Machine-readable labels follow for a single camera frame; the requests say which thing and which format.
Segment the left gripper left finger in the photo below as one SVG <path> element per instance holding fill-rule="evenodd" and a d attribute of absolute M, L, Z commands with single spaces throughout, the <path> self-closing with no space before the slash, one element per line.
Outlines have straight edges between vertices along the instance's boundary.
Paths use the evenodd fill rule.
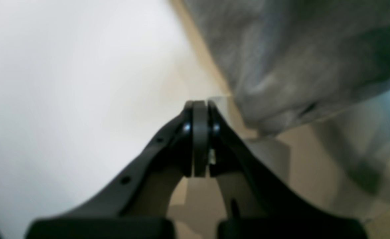
<path fill-rule="evenodd" d="M 27 239 L 175 239 L 166 218 L 172 194 L 192 173 L 193 102 L 165 124 L 143 151 L 88 201 L 34 221 Z"/>

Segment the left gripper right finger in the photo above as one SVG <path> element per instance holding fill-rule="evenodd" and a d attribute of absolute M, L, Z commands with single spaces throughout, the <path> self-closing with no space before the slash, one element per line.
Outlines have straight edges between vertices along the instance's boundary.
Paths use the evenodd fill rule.
<path fill-rule="evenodd" d="M 218 239 L 366 239 L 356 219 L 322 211 L 289 189 L 248 149 L 208 101 L 209 172 L 219 185 L 227 219 Z"/>

